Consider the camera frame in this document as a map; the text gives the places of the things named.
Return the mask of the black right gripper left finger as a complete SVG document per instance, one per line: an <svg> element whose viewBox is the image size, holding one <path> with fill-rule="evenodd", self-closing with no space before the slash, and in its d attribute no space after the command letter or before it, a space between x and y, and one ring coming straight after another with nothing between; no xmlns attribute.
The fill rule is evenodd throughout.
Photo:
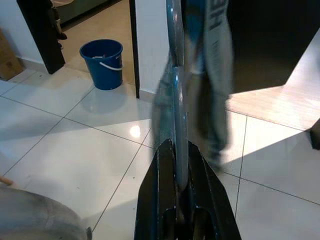
<svg viewBox="0 0 320 240"><path fill-rule="evenodd" d="M175 148L171 139L156 149L138 192L134 238L179 240Z"/></svg>

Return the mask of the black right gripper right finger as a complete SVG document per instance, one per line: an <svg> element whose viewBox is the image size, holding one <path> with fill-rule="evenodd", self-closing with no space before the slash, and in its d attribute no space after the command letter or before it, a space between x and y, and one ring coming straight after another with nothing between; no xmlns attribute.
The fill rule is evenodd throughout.
<svg viewBox="0 0 320 240"><path fill-rule="evenodd" d="M194 240L240 240L241 234L222 182L198 147L189 143L192 238Z"/></svg>

